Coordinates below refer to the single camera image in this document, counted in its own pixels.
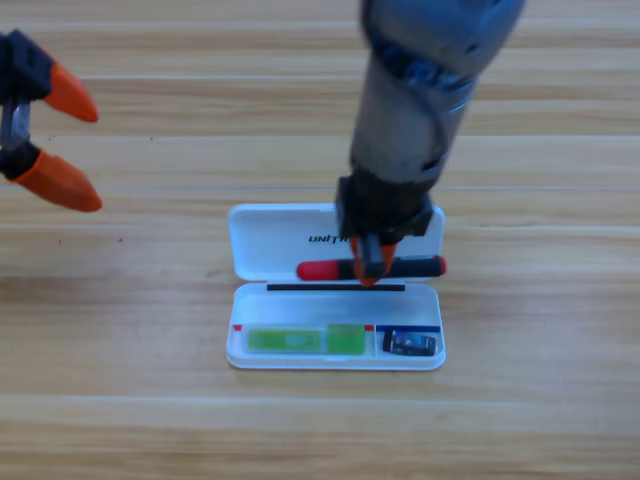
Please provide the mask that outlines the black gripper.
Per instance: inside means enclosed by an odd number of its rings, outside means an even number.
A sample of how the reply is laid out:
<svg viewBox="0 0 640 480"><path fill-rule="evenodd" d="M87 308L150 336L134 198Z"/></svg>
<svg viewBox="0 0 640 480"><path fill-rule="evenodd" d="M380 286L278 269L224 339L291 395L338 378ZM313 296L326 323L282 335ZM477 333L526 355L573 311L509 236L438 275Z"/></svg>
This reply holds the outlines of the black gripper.
<svg viewBox="0 0 640 480"><path fill-rule="evenodd" d="M389 182L363 169L338 180L338 232L350 242L354 275L364 287L391 271L400 241L426 234L433 216L431 187Z"/></svg>
<svg viewBox="0 0 640 480"><path fill-rule="evenodd" d="M87 123L99 118L88 89L65 66L34 47L21 31L2 34L1 174L54 205L80 212L100 210L102 200L84 172L27 142L34 99Z"/></svg>

